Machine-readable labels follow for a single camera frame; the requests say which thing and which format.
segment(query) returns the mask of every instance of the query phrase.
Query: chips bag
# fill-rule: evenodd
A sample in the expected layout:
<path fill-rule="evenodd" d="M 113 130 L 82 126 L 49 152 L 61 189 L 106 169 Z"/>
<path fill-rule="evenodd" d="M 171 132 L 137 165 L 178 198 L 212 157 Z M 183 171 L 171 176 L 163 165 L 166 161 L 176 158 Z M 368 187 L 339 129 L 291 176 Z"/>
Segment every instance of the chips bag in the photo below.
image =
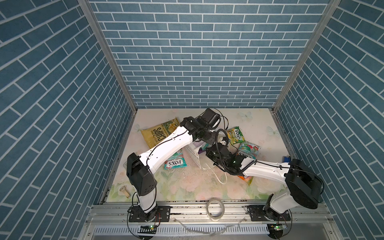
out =
<path fill-rule="evenodd" d="M 143 135 L 148 147 L 153 148 L 163 139 L 173 133 L 173 131 L 175 131 L 179 125 L 179 121 L 177 120 L 177 118 L 175 118 L 163 124 L 159 124 L 157 126 L 141 130 L 141 134 Z"/>
<path fill-rule="evenodd" d="M 243 134 L 240 131 L 239 127 L 231 128 L 230 130 L 227 130 L 227 136 L 229 141 L 232 144 L 236 144 L 239 142 L 245 142 L 245 139 L 243 137 Z"/>

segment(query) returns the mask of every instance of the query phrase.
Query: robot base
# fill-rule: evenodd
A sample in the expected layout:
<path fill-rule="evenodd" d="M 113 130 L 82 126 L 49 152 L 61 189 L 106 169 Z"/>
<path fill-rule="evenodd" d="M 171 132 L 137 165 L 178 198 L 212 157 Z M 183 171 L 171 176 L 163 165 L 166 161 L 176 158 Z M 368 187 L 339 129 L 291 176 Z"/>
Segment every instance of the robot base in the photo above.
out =
<path fill-rule="evenodd" d="M 265 206 L 262 205 L 251 205 L 248 206 L 247 211 L 251 217 L 251 221 L 290 221 L 291 216 L 289 215 L 288 210 L 280 214 L 274 211 L 270 207 L 270 202 L 273 197 L 273 194 L 269 195 L 268 200 L 266 201 Z"/>
<path fill-rule="evenodd" d="M 133 206 L 129 222 L 149 222 L 155 218 L 157 213 L 160 213 L 162 222 L 169 222 L 170 206 L 157 206 L 153 209 L 154 212 L 145 214 L 141 207 Z"/>
<path fill-rule="evenodd" d="M 289 215 L 289 212 L 286 211 L 283 214 L 280 214 L 279 217 L 273 216 L 273 218 L 268 218 L 266 217 L 266 212 L 264 211 L 264 206 L 263 205 L 250 205 L 248 206 L 248 212 L 251 217 L 251 221 L 253 222 L 260 222 L 260 221 L 277 221 L 279 220 L 280 222 L 285 221 L 290 221 L 291 216 Z"/>

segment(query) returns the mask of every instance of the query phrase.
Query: yellow chips bag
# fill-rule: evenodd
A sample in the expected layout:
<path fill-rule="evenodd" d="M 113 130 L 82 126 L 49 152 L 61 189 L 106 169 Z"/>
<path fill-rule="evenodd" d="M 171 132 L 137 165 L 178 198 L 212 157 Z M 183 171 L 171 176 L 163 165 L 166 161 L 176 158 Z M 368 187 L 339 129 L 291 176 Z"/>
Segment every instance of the yellow chips bag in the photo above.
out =
<path fill-rule="evenodd" d="M 141 130 L 141 134 L 144 137 L 145 142 L 149 148 L 153 148 L 159 144 L 164 138 L 168 137 L 176 128 L 180 125 L 177 118 L 171 121 L 159 124 L 154 127 L 150 127 L 145 130 Z"/>

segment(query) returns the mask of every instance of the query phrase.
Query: black cable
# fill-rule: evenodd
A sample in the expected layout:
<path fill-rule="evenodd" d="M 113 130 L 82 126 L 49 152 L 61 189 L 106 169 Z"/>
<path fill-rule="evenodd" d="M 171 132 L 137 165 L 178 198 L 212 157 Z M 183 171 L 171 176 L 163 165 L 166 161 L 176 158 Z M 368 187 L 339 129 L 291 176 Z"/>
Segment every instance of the black cable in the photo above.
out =
<path fill-rule="evenodd" d="M 267 164 L 267 163 L 264 163 L 264 162 L 258 162 L 258 163 L 261 163 L 261 164 L 264 164 L 264 165 L 268 165 L 270 167 L 277 167 L 277 168 L 287 168 L 287 169 L 291 169 L 291 167 L 282 167 L 282 166 L 274 166 L 274 165 L 270 165 L 270 164 Z M 304 171 L 304 170 L 301 170 L 301 169 L 295 169 L 295 168 L 292 168 L 293 170 L 297 170 L 297 171 L 300 171 L 300 172 L 306 172 L 306 173 L 309 173 L 311 175 L 313 175 L 317 180 L 319 180 L 321 182 L 321 186 L 322 186 L 322 190 L 320 192 L 320 195 L 324 192 L 324 188 L 325 188 L 325 185 L 324 185 L 324 182 L 321 178 L 319 178 L 315 173 L 312 173 L 312 172 L 307 172 L 307 171 Z"/>
<path fill-rule="evenodd" d="M 229 127 L 229 121 L 228 121 L 228 118 L 226 116 L 223 116 L 221 115 L 220 117 L 223 117 L 223 122 L 224 122 L 224 130 L 227 130 L 228 127 Z M 224 118 L 227 120 L 227 127 L 225 127 L 225 121 L 224 121 Z"/>
<path fill-rule="evenodd" d="M 149 169 L 149 166 L 148 166 L 148 160 L 149 160 L 149 157 L 152 155 L 153 151 L 155 151 L 155 149 L 156 149 L 158 146 L 160 146 L 161 144 L 163 144 L 163 143 L 165 143 L 165 142 L 171 141 L 171 140 L 173 140 L 173 139 L 175 139 L 175 138 L 177 138 L 177 137 L 179 137 L 179 136 L 185 134 L 186 132 L 188 132 L 188 129 L 187 129 L 185 132 L 183 132 L 182 134 L 179 134 L 179 135 L 177 135 L 177 136 L 175 136 L 175 137 L 173 137 L 173 138 L 168 139 L 167 141 L 164 141 L 164 142 L 161 142 L 161 143 L 157 144 L 157 145 L 153 148 L 153 150 L 151 151 L 151 153 L 148 155 L 147 160 L 146 160 L 146 166 L 147 166 L 147 168 L 148 168 L 148 171 L 151 173 L 154 182 L 156 182 L 156 180 L 155 180 L 155 176 L 153 176 L 153 173 L 152 173 L 152 171 Z M 156 184 L 155 184 L 155 198 L 153 199 L 153 203 L 150 205 L 150 207 L 147 208 L 146 210 L 143 210 L 144 212 L 145 212 L 145 211 L 148 211 L 148 210 L 153 206 L 153 204 L 155 204 L 155 202 L 156 202 L 156 196 L 157 196 L 157 186 L 156 186 Z"/>
<path fill-rule="evenodd" d="M 161 142 L 161 143 L 157 144 L 157 145 L 153 148 L 153 150 L 151 151 L 151 153 L 148 155 L 147 160 L 146 160 L 146 165 L 148 166 L 148 160 L 149 160 L 149 157 L 152 155 L 153 151 L 155 151 L 155 149 L 156 149 L 158 146 L 160 146 L 160 145 L 163 144 L 163 143 L 169 142 L 169 141 L 171 141 L 171 140 L 173 140 L 173 139 L 175 139 L 175 138 L 177 138 L 177 137 L 183 135 L 183 134 L 186 133 L 187 131 L 188 131 L 188 130 L 186 130 L 186 131 L 183 132 L 182 134 L 179 134 L 179 135 L 177 135 L 177 136 L 175 136 L 175 137 L 173 137 L 173 138 L 168 139 L 167 141 L 164 141 L 164 142 Z"/>
<path fill-rule="evenodd" d="M 287 236 L 288 235 L 288 233 L 292 230 L 292 218 L 293 218 L 293 216 L 292 216 L 292 212 L 291 212 L 291 210 L 289 210 L 288 209 L 288 211 L 290 212 L 290 214 L 291 214 L 291 227 L 289 228 L 289 230 L 288 230 L 288 232 L 286 233 L 286 234 L 283 234 L 280 238 L 282 238 L 282 237 L 285 237 L 285 236 Z"/>
<path fill-rule="evenodd" d="M 153 177 L 153 182 L 155 183 L 156 180 L 155 180 L 155 176 L 153 176 L 152 171 L 148 169 L 148 172 L 151 173 L 151 175 L 152 175 L 152 177 Z M 148 211 L 148 210 L 153 206 L 153 204 L 156 203 L 156 196 L 157 196 L 157 186 L 156 186 L 156 184 L 155 184 L 155 198 L 153 199 L 153 203 L 149 206 L 149 208 L 147 208 L 146 210 L 143 210 L 143 212 Z"/>
<path fill-rule="evenodd" d="M 217 109 L 217 108 L 213 108 L 213 107 L 209 107 L 209 108 L 216 109 L 216 110 L 221 114 L 220 117 L 223 117 L 224 129 L 227 130 L 228 127 L 229 127 L 229 121 L 228 121 L 228 118 L 225 117 L 225 116 L 221 113 L 221 111 L 220 111 L 219 109 Z M 225 127 L 225 119 L 224 119 L 224 118 L 227 119 L 227 127 Z"/>
<path fill-rule="evenodd" d="M 216 149 L 217 149 L 217 154 L 218 154 L 218 156 L 219 156 L 219 159 L 220 159 L 220 163 L 221 163 L 221 165 L 223 166 L 223 168 L 224 168 L 224 170 L 225 170 L 225 172 L 227 172 L 227 173 L 229 173 L 230 175 L 239 175 L 239 174 L 241 174 L 241 173 L 243 173 L 245 170 L 247 170 L 250 166 L 252 166 L 252 164 L 254 164 L 255 163 L 255 161 L 254 160 L 252 160 L 248 165 L 246 165 L 242 170 L 240 170 L 240 171 L 238 171 L 238 172 L 232 172 L 230 169 L 228 169 L 227 168 L 227 165 L 226 165 L 226 163 L 223 161 L 223 159 L 222 159 L 222 156 L 221 156 L 221 153 L 220 153 L 220 151 L 219 151 L 219 149 L 218 149 L 218 133 L 219 132 L 224 132 L 225 134 L 227 134 L 227 132 L 224 130 L 224 129 L 219 129 L 219 130 L 217 130 L 217 132 L 216 132 L 216 135 L 215 135 L 215 144 L 216 144 Z"/>
<path fill-rule="evenodd" d="M 229 141 L 229 144 L 231 144 L 232 147 L 236 148 L 236 153 L 238 153 L 239 149 L 238 149 L 237 147 L 235 147 L 230 141 Z"/>
<path fill-rule="evenodd" d="M 127 211 L 127 228 L 128 228 L 128 231 L 135 237 L 137 237 L 138 239 L 142 240 L 139 236 L 136 236 L 133 234 L 133 232 L 131 232 L 130 228 L 129 228 L 129 225 L 128 225 L 128 216 L 131 214 L 131 211 L 132 211 L 132 208 L 133 208 L 133 197 L 135 196 L 135 194 L 137 195 L 137 192 L 135 192 L 133 195 L 132 195 L 132 206 L 130 206 L 130 208 L 128 209 Z"/>

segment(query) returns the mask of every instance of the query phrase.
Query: metal mounting plate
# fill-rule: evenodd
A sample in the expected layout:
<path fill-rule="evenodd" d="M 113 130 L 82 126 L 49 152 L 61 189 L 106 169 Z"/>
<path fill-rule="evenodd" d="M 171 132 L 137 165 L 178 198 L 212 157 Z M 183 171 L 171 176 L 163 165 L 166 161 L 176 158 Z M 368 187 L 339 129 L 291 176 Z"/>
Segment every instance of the metal mounting plate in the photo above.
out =
<path fill-rule="evenodd" d="M 263 211 L 263 207 L 262 205 L 251 205 L 251 206 L 248 206 L 248 211 L 249 211 L 249 215 L 251 217 L 251 221 L 253 222 L 260 222 L 260 221 L 270 221 L 268 218 L 266 218 L 264 216 L 264 211 Z M 282 214 L 282 216 L 280 217 L 280 220 L 279 221 L 290 221 L 291 220 L 291 216 L 289 215 L 288 211 L 286 211 L 285 213 Z"/>
<path fill-rule="evenodd" d="M 170 206 L 158 206 L 157 212 L 160 213 L 160 219 L 162 222 L 169 222 Z M 144 216 L 141 214 L 139 206 L 134 206 L 129 216 L 129 222 L 145 222 Z"/>

